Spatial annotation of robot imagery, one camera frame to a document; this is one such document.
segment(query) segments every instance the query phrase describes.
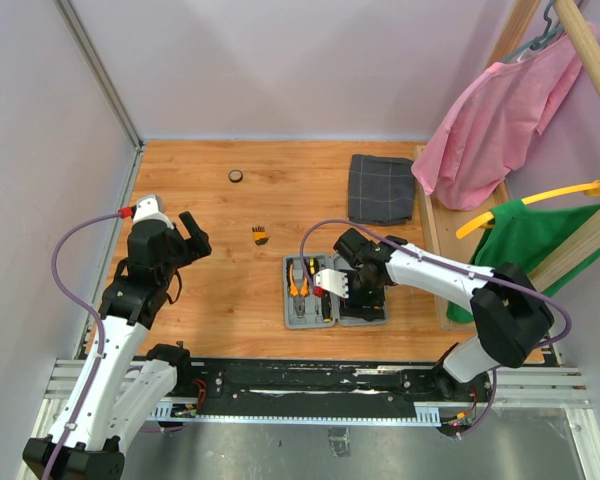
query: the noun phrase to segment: dark gray folded cloth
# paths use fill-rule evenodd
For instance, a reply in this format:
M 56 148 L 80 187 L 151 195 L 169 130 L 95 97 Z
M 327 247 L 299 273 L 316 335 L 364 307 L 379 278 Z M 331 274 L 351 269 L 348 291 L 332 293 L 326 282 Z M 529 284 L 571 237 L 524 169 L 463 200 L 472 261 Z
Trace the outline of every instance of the dark gray folded cloth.
M 411 220 L 416 183 L 408 158 L 354 155 L 349 169 L 349 220 L 397 225 Z

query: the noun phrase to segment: pink shirt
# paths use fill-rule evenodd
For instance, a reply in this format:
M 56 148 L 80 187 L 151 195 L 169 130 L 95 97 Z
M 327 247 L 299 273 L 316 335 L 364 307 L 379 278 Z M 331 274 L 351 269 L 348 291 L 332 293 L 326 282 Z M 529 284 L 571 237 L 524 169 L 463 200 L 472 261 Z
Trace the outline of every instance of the pink shirt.
M 542 134 L 581 67 L 566 35 L 520 63 L 494 63 L 456 100 L 413 165 L 424 192 L 435 190 L 450 209 L 478 207 L 524 165 L 531 135 Z

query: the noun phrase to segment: open tool kit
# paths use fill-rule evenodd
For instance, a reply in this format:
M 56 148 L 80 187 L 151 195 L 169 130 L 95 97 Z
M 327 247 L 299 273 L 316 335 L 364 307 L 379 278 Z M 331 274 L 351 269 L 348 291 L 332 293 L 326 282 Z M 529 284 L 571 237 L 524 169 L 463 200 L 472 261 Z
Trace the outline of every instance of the open tool kit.
M 325 268 L 341 272 L 354 272 L 337 253 L 305 255 L 307 271 L 313 277 Z M 387 323 L 389 314 L 384 297 L 375 292 L 375 298 L 364 298 L 358 303 L 353 298 L 340 298 L 333 293 L 314 288 L 304 277 L 300 257 L 288 255 L 282 259 L 282 283 L 284 295 L 284 322 L 289 328 L 326 328 L 339 322 L 345 326 L 381 325 Z

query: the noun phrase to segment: wooden table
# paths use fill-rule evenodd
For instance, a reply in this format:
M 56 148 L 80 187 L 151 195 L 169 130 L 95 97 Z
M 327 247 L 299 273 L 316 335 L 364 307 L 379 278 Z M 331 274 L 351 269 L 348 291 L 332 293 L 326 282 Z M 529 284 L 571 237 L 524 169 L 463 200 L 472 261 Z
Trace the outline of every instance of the wooden table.
M 411 157 L 415 143 L 185 142 L 149 143 L 132 200 L 156 193 L 167 215 L 189 210 L 209 233 L 213 253 L 182 269 L 178 303 L 165 305 L 147 340 L 184 341 L 195 356 L 434 361 L 468 332 L 440 329 L 433 296 L 410 287 L 388 292 L 390 321 L 381 326 L 289 330 L 283 320 L 281 258 L 326 218 L 346 218 L 351 155 Z M 232 169 L 244 172 L 229 182 Z M 405 225 L 374 228 L 424 247 L 420 209 Z M 251 228 L 270 236 L 255 245 Z M 125 222 L 114 264 L 126 255 Z M 319 229 L 308 252 L 333 253 L 343 226 Z

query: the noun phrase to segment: yellow hanger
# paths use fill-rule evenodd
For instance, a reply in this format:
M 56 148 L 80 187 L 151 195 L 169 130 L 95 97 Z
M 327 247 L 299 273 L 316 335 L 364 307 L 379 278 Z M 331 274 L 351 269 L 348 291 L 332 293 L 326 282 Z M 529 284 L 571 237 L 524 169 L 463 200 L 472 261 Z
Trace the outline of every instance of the yellow hanger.
M 589 195 L 591 197 L 600 196 L 600 180 L 596 180 L 595 182 L 591 183 L 581 183 L 580 185 L 572 185 L 570 187 L 556 188 L 555 190 L 549 190 L 548 192 L 537 193 L 536 195 L 523 198 L 522 203 L 529 205 L 531 203 L 541 202 L 542 200 L 547 200 L 549 198 L 577 192 L 584 192 L 585 195 Z M 487 223 L 493 220 L 493 218 L 493 213 L 491 212 L 485 212 L 482 215 L 478 215 L 476 218 L 469 220 L 462 227 L 460 227 L 456 231 L 456 237 L 464 238 L 478 228 L 492 228 L 492 226 L 487 225 Z

